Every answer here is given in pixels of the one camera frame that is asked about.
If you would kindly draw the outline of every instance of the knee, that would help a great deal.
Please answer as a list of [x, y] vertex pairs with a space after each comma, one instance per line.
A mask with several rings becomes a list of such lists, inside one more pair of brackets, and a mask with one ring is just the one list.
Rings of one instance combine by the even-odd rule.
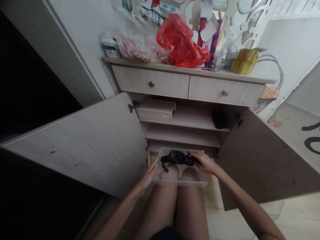
[[168, 164], [166, 168], [168, 172], [163, 171], [161, 173], [161, 179], [163, 180], [179, 180], [179, 168], [175, 164]]
[[183, 171], [181, 180], [183, 180], [183, 181], [197, 181], [198, 182], [198, 181], [200, 181], [200, 176], [199, 176], [196, 169], [194, 169], [192, 167], [188, 167]]

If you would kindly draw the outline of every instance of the black strap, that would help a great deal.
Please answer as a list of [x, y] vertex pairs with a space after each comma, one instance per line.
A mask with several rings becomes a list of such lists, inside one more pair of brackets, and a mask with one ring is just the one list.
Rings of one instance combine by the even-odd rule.
[[166, 168], [166, 165], [165, 165], [164, 163], [161, 164], [161, 167], [163, 167], [163, 169], [164, 169], [165, 172], [169, 172], [169, 169]]

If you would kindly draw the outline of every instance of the white bottle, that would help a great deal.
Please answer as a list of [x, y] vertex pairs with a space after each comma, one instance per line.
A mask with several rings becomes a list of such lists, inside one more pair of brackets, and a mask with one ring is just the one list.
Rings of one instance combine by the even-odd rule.
[[115, 40], [113, 40], [110, 33], [103, 33], [101, 37], [101, 45], [106, 52], [107, 57], [121, 58], [119, 46]]

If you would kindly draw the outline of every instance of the cabinet hinge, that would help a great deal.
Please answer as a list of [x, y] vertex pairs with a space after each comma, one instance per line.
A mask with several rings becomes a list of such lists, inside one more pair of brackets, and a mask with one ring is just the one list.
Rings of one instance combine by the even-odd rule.
[[136, 101], [136, 100], [133, 100], [132, 101], [132, 104], [128, 104], [128, 108], [130, 110], [130, 113], [133, 113], [133, 109], [136, 108], [137, 106], [139, 106], [140, 102]]
[[147, 142], [146, 151], [148, 151], [148, 148], [150, 147], [150, 143], [151, 143], [151, 141], [149, 140], [149, 141]]
[[241, 114], [240, 113], [235, 113], [234, 114], [234, 117], [236, 118], [237, 122], [238, 122], [238, 127], [241, 126], [242, 122], [243, 122], [243, 119], [240, 119], [241, 117]]

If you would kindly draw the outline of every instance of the black shorts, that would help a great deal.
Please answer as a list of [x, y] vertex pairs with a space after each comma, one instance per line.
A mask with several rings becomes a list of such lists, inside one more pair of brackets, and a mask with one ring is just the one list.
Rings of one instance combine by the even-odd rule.
[[166, 227], [161, 231], [157, 232], [151, 240], [184, 240], [179, 233], [176, 232], [172, 227]]

